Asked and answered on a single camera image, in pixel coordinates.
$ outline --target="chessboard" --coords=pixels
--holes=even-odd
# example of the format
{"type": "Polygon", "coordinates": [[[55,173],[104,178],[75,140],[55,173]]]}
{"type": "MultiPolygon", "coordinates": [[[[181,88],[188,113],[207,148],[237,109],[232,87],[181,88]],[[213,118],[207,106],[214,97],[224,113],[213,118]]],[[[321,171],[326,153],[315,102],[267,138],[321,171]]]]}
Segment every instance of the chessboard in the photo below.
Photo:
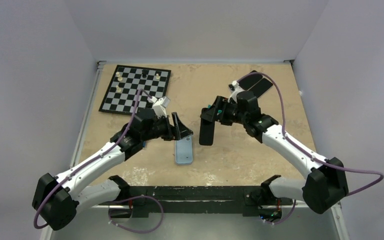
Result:
{"type": "MultiPolygon", "coordinates": [[[[166,95],[171,70],[149,67],[117,65],[102,104],[100,112],[131,115],[138,89],[144,89],[151,96],[161,98],[166,95]]],[[[152,106],[142,93],[139,108],[152,106]]]]}

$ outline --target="white wall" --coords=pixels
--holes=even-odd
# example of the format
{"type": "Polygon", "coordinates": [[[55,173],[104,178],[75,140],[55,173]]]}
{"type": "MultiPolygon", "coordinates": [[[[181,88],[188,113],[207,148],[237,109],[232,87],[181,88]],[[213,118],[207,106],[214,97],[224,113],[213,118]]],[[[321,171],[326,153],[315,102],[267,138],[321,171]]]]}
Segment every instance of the white wall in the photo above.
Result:
{"type": "Polygon", "coordinates": [[[40,176],[70,164],[96,69],[62,0],[0,0],[0,239],[38,239],[40,176]]]}
{"type": "Polygon", "coordinates": [[[328,0],[65,0],[93,56],[124,62],[295,59],[328,0]]]}
{"type": "MultiPolygon", "coordinates": [[[[294,70],[317,151],[384,172],[384,1],[330,0],[294,70]]],[[[384,239],[384,180],[342,202],[351,239],[384,239]]]]}

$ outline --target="tabletop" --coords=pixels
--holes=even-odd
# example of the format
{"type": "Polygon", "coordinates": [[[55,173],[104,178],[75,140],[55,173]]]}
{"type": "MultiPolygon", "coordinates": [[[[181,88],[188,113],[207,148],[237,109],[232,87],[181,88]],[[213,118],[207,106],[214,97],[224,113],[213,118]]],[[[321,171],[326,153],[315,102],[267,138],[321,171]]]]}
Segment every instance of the tabletop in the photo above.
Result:
{"type": "MultiPolygon", "coordinates": [[[[113,167],[92,185],[119,175],[131,186],[249,186],[260,185],[273,175],[302,179],[300,173],[279,153],[247,135],[240,124],[216,123],[212,146],[199,145],[201,109],[216,96],[229,97],[228,84],[252,70],[271,76],[280,88],[286,115],[286,130],[314,149],[314,142],[301,102],[292,67],[279,64],[123,64],[171,70],[166,96],[167,113],[177,112],[190,128],[193,163],[176,165],[175,142],[154,139],[126,162],[113,167]]],[[[117,64],[106,64],[95,92],[80,162],[88,158],[120,131],[130,116],[99,111],[117,64]]],[[[261,112],[282,123],[282,111],[274,86],[258,99],[261,112]]]]}

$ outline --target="black chess piece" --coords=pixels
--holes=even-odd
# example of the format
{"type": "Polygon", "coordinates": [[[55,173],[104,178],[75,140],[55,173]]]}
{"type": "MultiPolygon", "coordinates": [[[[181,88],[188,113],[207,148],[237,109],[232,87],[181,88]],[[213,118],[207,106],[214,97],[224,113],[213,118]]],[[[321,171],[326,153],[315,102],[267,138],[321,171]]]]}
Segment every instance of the black chess piece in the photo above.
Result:
{"type": "Polygon", "coordinates": [[[142,78],[146,78],[149,72],[148,70],[142,70],[142,78]]]}

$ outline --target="metal frame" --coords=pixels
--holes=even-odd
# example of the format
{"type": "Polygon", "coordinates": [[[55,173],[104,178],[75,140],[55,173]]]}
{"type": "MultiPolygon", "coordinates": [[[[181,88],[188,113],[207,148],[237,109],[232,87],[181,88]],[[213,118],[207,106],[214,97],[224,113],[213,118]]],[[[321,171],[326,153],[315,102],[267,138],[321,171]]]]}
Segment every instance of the metal frame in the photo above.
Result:
{"type": "MultiPolygon", "coordinates": [[[[80,158],[83,144],[84,144],[84,140],[85,140],[86,129],[87,129],[88,124],[89,124],[89,118],[91,115],[91,110],[92,110],[93,103],[94,103],[94,100],[96,97],[96,92],[98,89],[99,82],[101,81],[102,70],[104,68],[104,65],[107,63],[108,63],[107,61],[99,61],[97,63],[97,70],[96,70],[95,79],[93,82],[93,88],[92,88],[90,96],[89,96],[87,109],[86,109],[86,112],[84,114],[81,126],[80,126],[80,132],[79,132],[79,135],[77,137],[77,142],[76,142],[75,149],[74,149],[72,159],[70,162],[71,168],[79,163],[79,158],[80,158]]],[[[107,209],[108,207],[109,206],[97,205],[97,206],[94,206],[93,208],[106,208],[107,209]]],[[[124,209],[124,208],[126,208],[126,206],[113,205],[113,206],[111,206],[111,208],[124,209]]],[[[296,202],[296,208],[308,208],[308,206],[303,201],[297,201],[296,202]]],[[[334,216],[334,222],[336,225],[336,230],[338,232],[339,239],[340,240],[350,240],[341,208],[342,208],[341,203],[338,202],[330,210],[332,211],[332,215],[334,216]]],[[[52,230],[51,227],[49,227],[49,226],[45,227],[41,232],[40,240],[53,240],[55,237],[53,233],[54,233],[54,231],[52,230]]]]}

